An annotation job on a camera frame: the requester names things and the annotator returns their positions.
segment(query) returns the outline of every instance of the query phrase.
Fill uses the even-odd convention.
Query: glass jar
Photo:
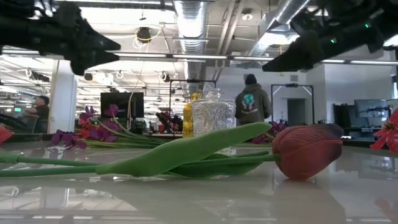
[[[183,128],[182,137],[190,138],[193,137],[193,118],[192,118],[192,103],[196,100],[202,98],[202,93],[192,93],[190,97],[190,102],[184,106],[183,109]]]
[[[223,100],[222,94],[220,89],[210,89],[204,99],[192,103],[194,136],[234,127],[235,102]]]

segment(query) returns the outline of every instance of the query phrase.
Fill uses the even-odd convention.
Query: doorway
[[[287,99],[287,121],[289,126],[303,125],[305,117],[305,99]]]

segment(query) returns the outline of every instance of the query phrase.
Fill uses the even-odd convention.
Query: man
[[[239,125],[264,122],[272,113],[267,93],[253,74],[249,74],[244,83],[245,89],[235,99],[235,117],[239,120]]]
[[[30,108],[25,111],[24,116],[37,116],[39,119],[48,119],[50,108],[49,108],[50,98],[47,96],[37,97],[34,108]]]

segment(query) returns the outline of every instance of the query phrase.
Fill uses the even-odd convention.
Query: yellow bottle
[[[193,118],[192,118],[192,103],[195,100],[199,100],[202,97],[202,93],[192,93],[191,102],[184,106],[183,115],[183,127],[182,127],[182,137],[190,138],[193,137]]]

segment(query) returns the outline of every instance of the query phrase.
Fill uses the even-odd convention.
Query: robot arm
[[[286,52],[265,64],[265,72],[308,70],[322,60],[367,45],[371,53],[383,48],[384,41],[398,34],[398,2],[363,0],[341,11],[344,0],[319,1],[318,10],[304,9],[290,25],[300,36]],[[315,13],[327,9],[330,18],[316,19]]]
[[[119,60],[106,50],[120,50],[121,46],[93,30],[74,3],[61,2],[52,17],[34,3],[0,0],[0,54],[9,45],[36,50],[41,55],[62,55],[70,61],[76,75],[84,75],[87,68],[95,65]],[[41,16],[34,18],[37,11]]]

